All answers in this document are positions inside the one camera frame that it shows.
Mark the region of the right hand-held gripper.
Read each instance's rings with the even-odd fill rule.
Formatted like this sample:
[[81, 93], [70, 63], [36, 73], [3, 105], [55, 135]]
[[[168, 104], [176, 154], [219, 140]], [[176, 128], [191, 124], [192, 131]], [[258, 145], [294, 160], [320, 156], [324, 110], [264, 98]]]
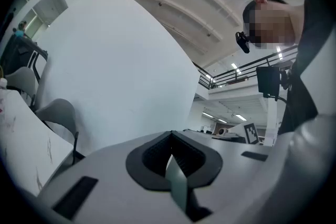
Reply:
[[229, 133], [234, 133], [244, 139], [246, 144], [259, 144], [259, 136], [254, 123], [243, 122], [228, 129]]

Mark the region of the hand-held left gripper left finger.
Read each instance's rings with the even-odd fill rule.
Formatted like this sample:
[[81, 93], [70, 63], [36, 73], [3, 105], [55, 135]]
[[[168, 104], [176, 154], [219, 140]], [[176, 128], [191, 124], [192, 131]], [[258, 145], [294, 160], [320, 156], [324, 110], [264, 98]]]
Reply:
[[150, 171], [165, 177], [167, 163], [172, 155], [171, 136], [160, 135], [146, 143], [143, 164]]

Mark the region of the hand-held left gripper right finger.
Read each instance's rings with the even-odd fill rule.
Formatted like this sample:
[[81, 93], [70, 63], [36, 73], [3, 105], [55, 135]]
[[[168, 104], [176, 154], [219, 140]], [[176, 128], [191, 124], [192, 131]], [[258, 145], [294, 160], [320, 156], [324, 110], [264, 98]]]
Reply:
[[185, 176], [190, 176], [205, 163], [205, 154], [175, 134], [171, 135], [171, 152]]

